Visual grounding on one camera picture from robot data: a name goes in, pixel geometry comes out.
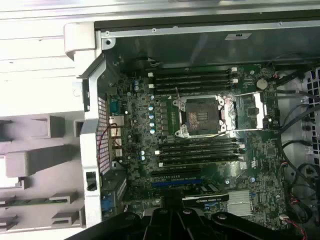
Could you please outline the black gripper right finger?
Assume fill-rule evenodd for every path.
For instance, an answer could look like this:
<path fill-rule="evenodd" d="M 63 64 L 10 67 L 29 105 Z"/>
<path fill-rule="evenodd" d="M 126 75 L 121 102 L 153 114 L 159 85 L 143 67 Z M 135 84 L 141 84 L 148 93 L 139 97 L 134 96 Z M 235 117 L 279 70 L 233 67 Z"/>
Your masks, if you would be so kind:
<path fill-rule="evenodd" d="M 288 240 L 289 234 L 271 230 L 228 212 L 211 219 L 186 207 L 182 194 L 174 192 L 174 238 L 176 240 Z"/>

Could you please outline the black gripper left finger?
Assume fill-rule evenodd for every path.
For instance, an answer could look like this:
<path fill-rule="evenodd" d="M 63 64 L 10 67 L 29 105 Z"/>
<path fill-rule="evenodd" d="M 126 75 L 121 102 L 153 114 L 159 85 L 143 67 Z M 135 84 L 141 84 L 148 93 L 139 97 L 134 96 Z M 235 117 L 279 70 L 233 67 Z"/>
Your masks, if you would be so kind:
<path fill-rule="evenodd" d="M 160 207 L 149 209 L 140 217 L 123 212 L 91 226 L 69 240 L 177 240 L 178 193 L 168 191 L 161 197 Z"/>

